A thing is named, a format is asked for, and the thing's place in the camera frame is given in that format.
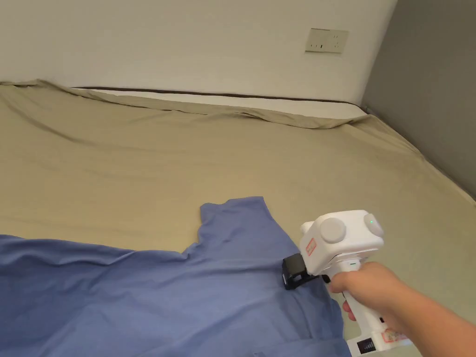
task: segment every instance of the sticker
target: sticker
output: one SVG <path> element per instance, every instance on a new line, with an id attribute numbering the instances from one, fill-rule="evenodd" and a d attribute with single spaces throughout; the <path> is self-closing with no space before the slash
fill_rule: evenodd
<path id="1" fill-rule="evenodd" d="M 384 332 L 382 332 L 382 338 L 384 339 L 385 343 L 393 343 L 401 340 L 408 339 L 407 336 L 392 330 L 391 328 L 387 328 Z"/>
<path id="2" fill-rule="evenodd" d="M 314 238 L 312 238 L 311 241 L 309 242 L 309 244 L 306 247 L 307 255 L 310 256 L 311 253 L 314 251 L 314 248 L 316 248 L 316 241 L 314 240 Z"/>

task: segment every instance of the handheld device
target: handheld device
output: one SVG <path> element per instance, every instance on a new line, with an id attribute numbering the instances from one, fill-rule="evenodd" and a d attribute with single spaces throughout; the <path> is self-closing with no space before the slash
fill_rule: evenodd
<path id="1" fill-rule="evenodd" d="M 341 271 L 359 270 L 361 262 L 383 247 L 383 229 L 373 214 L 365 210 L 328 213 L 301 226 L 300 253 L 283 259 L 283 280 L 288 290 Z M 389 329 L 374 310 L 344 292 L 359 324 L 361 335 L 347 340 L 353 357 L 385 351 L 412 342 Z"/>

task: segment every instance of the electrical socket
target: electrical socket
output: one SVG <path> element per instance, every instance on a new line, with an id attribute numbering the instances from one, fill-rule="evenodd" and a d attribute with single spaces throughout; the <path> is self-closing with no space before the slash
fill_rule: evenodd
<path id="1" fill-rule="evenodd" d="M 307 52 L 342 53 L 349 31 L 311 29 L 306 42 Z"/>

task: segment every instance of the blue shirt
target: blue shirt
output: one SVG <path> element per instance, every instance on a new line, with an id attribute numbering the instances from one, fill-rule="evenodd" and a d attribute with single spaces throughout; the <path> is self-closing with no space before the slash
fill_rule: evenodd
<path id="1" fill-rule="evenodd" d="M 350 355 L 322 279 L 284 289 L 263 198 L 200 212 L 181 254 L 0 236 L 0 356 Z"/>

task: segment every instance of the mattress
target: mattress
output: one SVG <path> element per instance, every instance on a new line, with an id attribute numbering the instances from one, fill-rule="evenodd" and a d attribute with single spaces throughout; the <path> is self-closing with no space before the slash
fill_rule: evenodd
<path id="1" fill-rule="evenodd" d="M 339 103 L 118 94 L 0 85 L 2 234 L 181 252 L 205 202 L 263 196 L 296 243 L 303 222 L 362 208 L 386 232 L 375 260 L 476 321 L 475 202 L 378 118 Z"/>

